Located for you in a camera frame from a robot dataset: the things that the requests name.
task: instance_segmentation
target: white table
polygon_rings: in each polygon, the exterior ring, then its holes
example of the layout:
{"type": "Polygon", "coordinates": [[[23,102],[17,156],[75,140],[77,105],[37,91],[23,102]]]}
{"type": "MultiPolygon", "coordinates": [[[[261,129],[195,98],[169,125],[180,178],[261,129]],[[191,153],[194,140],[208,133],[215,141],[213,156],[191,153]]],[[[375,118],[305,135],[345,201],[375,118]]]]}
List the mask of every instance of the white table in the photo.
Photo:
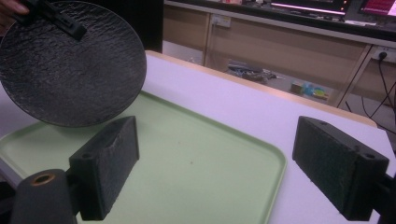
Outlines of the white table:
{"type": "MultiPolygon", "coordinates": [[[[201,66],[148,51],[143,90],[257,137],[280,148],[288,165],[276,197],[270,223],[349,223],[291,158],[299,116],[322,119],[390,158],[387,173],[396,173],[388,137],[363,117],[301,97],[231,77],[201,66]]],[[[36,122],[0,89],[0,137],[36,122]]],[[[11,184],[21,178],[0,161],[1,174],[11,184]]],[[[373,212],[370,222],[379,215],[373,212]]]]}

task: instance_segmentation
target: black textured disc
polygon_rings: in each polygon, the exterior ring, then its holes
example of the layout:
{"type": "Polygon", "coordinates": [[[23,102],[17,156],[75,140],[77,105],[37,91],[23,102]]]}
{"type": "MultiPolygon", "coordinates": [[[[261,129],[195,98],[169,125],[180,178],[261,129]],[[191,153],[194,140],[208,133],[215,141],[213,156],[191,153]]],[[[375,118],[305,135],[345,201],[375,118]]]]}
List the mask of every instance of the black textured disc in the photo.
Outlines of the black textured disc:
{"type": "Polygon", "coordinates": [[[81,23],[80,41],[44,19],[14,24],[0,48],[0,80],[22,110],[48,123],[89,126],[112,119],[140,92],[146,54],[115,13],[82,2],[54,4],[81,23]]]}

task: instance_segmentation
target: black rectangular block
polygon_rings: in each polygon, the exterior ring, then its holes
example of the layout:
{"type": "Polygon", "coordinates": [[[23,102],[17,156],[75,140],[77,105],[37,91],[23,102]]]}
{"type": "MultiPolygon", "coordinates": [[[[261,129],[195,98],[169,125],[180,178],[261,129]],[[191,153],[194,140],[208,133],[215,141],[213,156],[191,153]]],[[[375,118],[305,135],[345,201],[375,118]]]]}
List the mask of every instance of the black rectangular block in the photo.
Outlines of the black rectangular block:
{"type": "Polygon", "coordinates": [[[300,117],[292,158],[348,220],[369,220],[389,159],[318,119],[300,117]]]}
{"type": "Polygon", "coordinates": [[[78,183],[84,220],[103,220],[139,160],[135,117],[117,119],[88,141],[70,159],[69,178],[78,183]]]}

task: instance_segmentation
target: black clamp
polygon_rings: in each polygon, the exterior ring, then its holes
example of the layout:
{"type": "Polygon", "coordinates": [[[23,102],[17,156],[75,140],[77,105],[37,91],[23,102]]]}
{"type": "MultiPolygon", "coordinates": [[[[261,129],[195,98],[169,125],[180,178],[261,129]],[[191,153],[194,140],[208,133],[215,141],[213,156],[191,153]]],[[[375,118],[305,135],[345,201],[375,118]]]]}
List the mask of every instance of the black clamp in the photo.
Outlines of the black clamp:
{"type": "Polygon", "coordinates": [[[80,23],[61,12],[46,0],[21,0],[21,3],[29,8],[27,15],[14,14],[14,19],[22,25],[30,25],[35,21],[37,15],[55,24],[59,29],[71,35],[76,40],[80,40],[87,29],[80,23]]]}

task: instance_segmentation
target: light green plastic tray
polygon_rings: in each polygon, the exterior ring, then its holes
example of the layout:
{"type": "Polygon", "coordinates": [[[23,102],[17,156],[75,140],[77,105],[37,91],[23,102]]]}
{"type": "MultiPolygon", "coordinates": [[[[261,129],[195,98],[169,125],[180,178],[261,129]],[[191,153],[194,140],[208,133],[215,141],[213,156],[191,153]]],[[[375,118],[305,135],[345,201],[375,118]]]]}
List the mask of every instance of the light green plastic tray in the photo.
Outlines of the light green plastic tray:
{"type": "MultiPolygon", "coordinates": [[[[286,167],[279,149],[143,92],[126,115],[140,160],[103,223],[267,223],[286,167]]],[[[23,178],[66,170],[103,126],[39,122],[0,140],[0,157],[23,178]]]]}

